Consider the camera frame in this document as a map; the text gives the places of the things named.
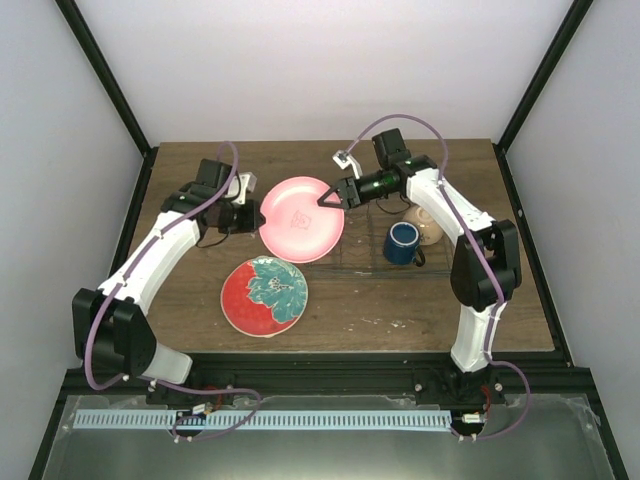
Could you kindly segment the pink plastic plate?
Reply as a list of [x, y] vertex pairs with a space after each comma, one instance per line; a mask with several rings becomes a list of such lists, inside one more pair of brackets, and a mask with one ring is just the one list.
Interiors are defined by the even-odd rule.
[[328, 188], [317, 178], [297, 176], [269, 190], [261, 202], [267, 224], [259, 234], [271, 254], [290, 263], [312, 263], [338, 244], [344, 211], [317, 205]]

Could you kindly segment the black wire dish rack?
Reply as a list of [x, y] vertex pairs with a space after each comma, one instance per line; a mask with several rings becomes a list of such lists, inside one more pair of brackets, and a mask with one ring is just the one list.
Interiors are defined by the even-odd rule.
[[432, 245], [414, 246], [409, 201], [397, 196], [374, 200], [344, 213], [344, 229], [336, 246], [321, 259], [301, 266], [315, 278], [354, 279], [447, 277], [453, 248], [443, 237]]

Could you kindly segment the blue ceramic mug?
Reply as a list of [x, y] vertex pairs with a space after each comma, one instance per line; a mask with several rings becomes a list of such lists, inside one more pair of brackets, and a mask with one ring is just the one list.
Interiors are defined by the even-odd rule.
[[420, 246], [420, 234], [417, 228], [405, 221], [394, 223], [386, 234], [383, 256], [393, 265], [413, 264], [423, 267], [426, 258]]

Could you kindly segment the cream ceramic bowl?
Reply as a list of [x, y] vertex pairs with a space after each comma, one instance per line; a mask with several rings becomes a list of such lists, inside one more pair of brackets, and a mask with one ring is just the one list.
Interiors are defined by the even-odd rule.
[[430, 246], [439, 242], [444, 231], [433, 217], [418, 205], [411, 206], [403, 215], [403, 220], [414, 225], [420, 234], [420, 245]]

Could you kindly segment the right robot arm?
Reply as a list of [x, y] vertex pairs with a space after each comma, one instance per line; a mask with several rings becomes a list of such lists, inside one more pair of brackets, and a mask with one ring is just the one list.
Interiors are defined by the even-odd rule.
[[450, 285], [461, 304], [450, 351], [458, 368], [445, 376], [444, 389], [451, 400], [468, 402], [480, 390], [475, 372], [492, 362], [500, 316], [522, 282], [517, 228], [475, 207], [445, 178], [442, 164], [410, 152], [399, 129], [374, 136], [372, 143], [379, 169], [365, 175], [350, 149], [337, 151], [333, 161], [352, 174], [329, 187], [317, 204], [348, 211], [398, 193], [443, 230], [454, 247]]

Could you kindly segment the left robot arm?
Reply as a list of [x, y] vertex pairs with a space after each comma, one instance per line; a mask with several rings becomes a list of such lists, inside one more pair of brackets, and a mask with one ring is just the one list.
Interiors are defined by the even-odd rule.
[[237, 164], [204, 159], [195, 180], [165, 199], [137, 249], [97, 289], [80, 289], [72, 300], [76, 355], [94, 390], [143, 378], [168, 382], [181, 403], [196, 402], [203, 377], [192, 358], [156, 338], [147, 315], [181, 258], [214, 228], [224, 235], [253, 233], [265, 222], [260, 203], [250, 198], [257, 183]]

